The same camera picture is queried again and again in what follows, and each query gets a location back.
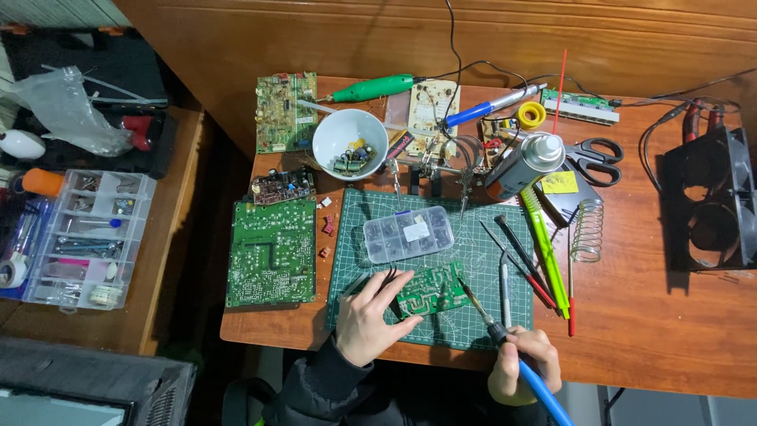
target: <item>table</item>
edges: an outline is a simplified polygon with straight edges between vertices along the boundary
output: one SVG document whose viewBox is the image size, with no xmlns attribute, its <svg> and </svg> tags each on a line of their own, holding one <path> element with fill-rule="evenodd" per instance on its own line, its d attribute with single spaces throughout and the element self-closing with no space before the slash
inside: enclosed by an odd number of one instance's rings
<svg viewBox="0 0 757 426">
<path fill-rule="evenodd" d="M 320 94 L 342 89 L 356 80 L 318 77 Z M 460 108 L 502 96 L 506 89 L 462 86 Z M 383 101 L 374 99 L 334 108 L 360 108 L 383 118 Z M 605 199 L 605 234 L 602 261 L 575 264 L 577 335 L 568 337 L 567 321 L 534 300 L 534 324 L 547 332 L 559 350 L 562 377 L 567 381 L 633 387 L 717 396 L 756 397 L 757 387 L 757 280 L 739 283 L 724 280 L 724 273 L 676 274 L 666 272 L 659 223 L 658 194 L 645 175 L 637 154 L 641 133 L 666 111 L 667 105 L 620 108 L 620 122 L 612 127 L 561 118 L 557 133 L 566 143 L 592 136 L 604 136 L 620 143 L 626 152 L 619 164 L 622 181 L 611 188 L 598 188 Z M 681 115 L 659 127 L 650 141 L 650 156 L 681 143 Z M 549 116 L 543 129 L 551 130 Z M 738 117 L 726 124 L 737 127 Z M 458 134 L 478 134 L 475 122 L 461 126 Z M 253 176 L 270 168 L 298 167 L 301 154 L 258 155 Z M 403 191 L 409 173 L 400 166 Z M 456 178 L 446 177 L 444 196 L 459 198 Z M 392 192 L 388 172 L 371 180 L 356 182 L 356 188 Z M 341 211 L 344 182 L 326 174 L 318 176 L 319 200 L 329 196 L 333 203 L 318 211 L 318 218 Z M 491 202 L 477 188 L 474 201 Z M 335 237 L 317 232 L 317 249 L 335 248 Z M 563 276 L 567 272 L 565 231 L 554 240 Z M 326 297 L 333 257 L 317 258 L 317 300 L 299 309 L 227 312 L 220 336 L 224 340 L 318 349 L 329 335 L 324 330 Z M 688 280 L 688 291 L 684 285 Z M 455 368 L 487 370 L 492 352 L 452 350 L 398 342 L 382 359 Z"/>
<path fill-rule="evenodd" d="M 65 315 L 57 306 L 0 299 L 0 331 L 3 334 L 109 349 L 135 355 L 154 355 L 160 331 L 156 321 L 167 323 L 169 297 L 181 274 L 190 227 L 186 227 L 201 169 L 201 149 L 212 142 L 212 126 L 204 111 L 171 107 L 179 122 L 173 159 L 168 173 L 157 182 L 139 247 L 126 304 L 123 309 L 80 309 Z"/>
</svg>

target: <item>spray can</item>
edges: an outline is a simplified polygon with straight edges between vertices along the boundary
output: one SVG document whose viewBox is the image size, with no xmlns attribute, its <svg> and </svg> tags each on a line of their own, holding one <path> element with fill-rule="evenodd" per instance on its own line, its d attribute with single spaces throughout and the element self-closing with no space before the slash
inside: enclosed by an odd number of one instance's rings
<svg viewBox="0 0 757 426">
<path fill-rule="evenodd" d="M 486 176 L 486 192 L 497 201 L 510 199 L 557 170 L 564 161 L 565 147 L 560 136 L 531 133 Z"/>
</svg>

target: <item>sticky note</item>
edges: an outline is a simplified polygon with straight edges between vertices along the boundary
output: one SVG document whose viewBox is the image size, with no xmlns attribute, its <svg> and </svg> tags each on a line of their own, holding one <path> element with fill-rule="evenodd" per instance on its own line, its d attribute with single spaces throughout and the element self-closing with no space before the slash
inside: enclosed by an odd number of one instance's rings
<svg viewBox="0 0 757 426">
<path fill-rule="evenodd" d="M 578 192 L 574 171 L 556 171 L 541 180 L 541 190 L 545 194 L 572 194 Z"/>
</svg>

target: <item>wooden wall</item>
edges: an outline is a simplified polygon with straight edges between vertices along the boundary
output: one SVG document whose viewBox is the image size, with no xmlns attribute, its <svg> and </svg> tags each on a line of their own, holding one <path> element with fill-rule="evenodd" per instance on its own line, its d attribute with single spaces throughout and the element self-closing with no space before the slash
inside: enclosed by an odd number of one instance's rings
<svg viewBox="0 0 757 426">
<path fill-rule="evenodd" d="M 450 0 L 463 63 L 651 96 L 757 66 L 757 3 L 738 0 Z M 224 130 L 254 155 L 258 76 L 373 78 L 455 70 L 443 0 L 115 0 Z M 513 84 L 486 66 L 465 84 Z M 575 88 L 568 84 L 567 90 Z M 710 94 L 749 100 L 757 77 Z M 745 122 L 756 122 L 748 107 Z"/>
</svg>

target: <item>person's left hand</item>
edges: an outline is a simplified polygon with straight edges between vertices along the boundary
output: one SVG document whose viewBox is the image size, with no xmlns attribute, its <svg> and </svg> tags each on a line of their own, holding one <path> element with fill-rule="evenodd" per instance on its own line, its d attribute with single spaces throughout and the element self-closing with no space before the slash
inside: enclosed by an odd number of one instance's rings
<svg viewBox="0 0 757 426">
<path fill-rule="evenodd" d="M 384 322 L 384 310 L 414 275 L 413 271 L 397 275 L 377 294 L 387 273 L 377 272 L 368 280 L 363 291 L 346 296 L 339 303 L 336 347 L 346 360 L 357 367 L 368 365 L 423 321 L 421 316 L 412 316 L 399 324 L 388 325 Z"/>
</svg>

